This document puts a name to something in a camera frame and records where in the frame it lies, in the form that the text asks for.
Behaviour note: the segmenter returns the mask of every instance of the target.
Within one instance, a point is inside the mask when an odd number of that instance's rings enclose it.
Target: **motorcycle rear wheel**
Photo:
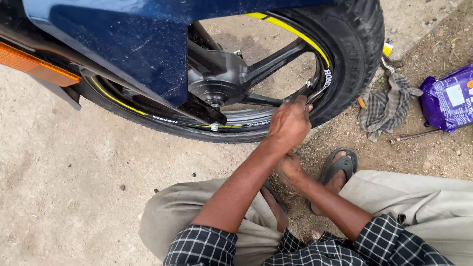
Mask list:
[[[379,0],[354,0],[336,5],[267,12],[312,40],[325,55],[330,85],[314,102],[312,127],[333,119],[348,108],[371,82],[384,43],[384,20]],[[319,82],[327,84],[326,79]],[[244,122],[221,127],[217,132],[198,124],[183,123],[165,115],[143,112],[114,94],[113,84],[95,76],[84,77],[72,89],[104,109],[137,124],[206,142],[244,143],[261,141],[267,134],[271,110],[258,123]]]

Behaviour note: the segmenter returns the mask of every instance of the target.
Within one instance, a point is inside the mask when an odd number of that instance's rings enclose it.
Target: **shirt sleeve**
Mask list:
[[[237,235],[220,229],[189,225],[171,243],[164,266],[233,266]]]
[[[420,237],[404,230],[391,214],[374,217],[353,247],[374,265],[455,266]]]

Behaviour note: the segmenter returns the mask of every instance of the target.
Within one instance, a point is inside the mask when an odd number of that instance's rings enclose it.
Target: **purple packet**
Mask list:
[[[419,88],[429,124],[447,132],[473,121],[473,63],[438,80],[427,77]]]

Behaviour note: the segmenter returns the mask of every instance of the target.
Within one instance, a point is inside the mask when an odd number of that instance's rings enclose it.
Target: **orange reflector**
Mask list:
[[[78,75],[4,43],[0,43],[0,63],[61,87],[67,87],[80,81]]]

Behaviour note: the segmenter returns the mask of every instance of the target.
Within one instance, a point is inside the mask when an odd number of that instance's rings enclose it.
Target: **foot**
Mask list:
[[[332,165],[338,159],[346,155],[347,153],[344,151],[337,153],[330,164]],[[338,170],[338,172],[335,173],[333,178],[327,182],[325,187],[328,188],[328,190],[338,194],[340,193],[340,191],[342,190],[342,188],[345,186],[346,183],[347,183],[347,176],[345,175],[345,172],[340,169]],[[317,209],[315,204],[311,204],[311,208],[312,208],[312,211],[314,211],[317,215],[324,216],[324,214],[321,213],[319,209]]]
[[[276,230],[284,233],[284,230],[289,227],[288,216],[284,213],[281,206],[279,206],[278,202],[267,188],[262,187],[260,192],[268,203],[269,208],[271,208],[271,211],[278,222],[278,227]]]

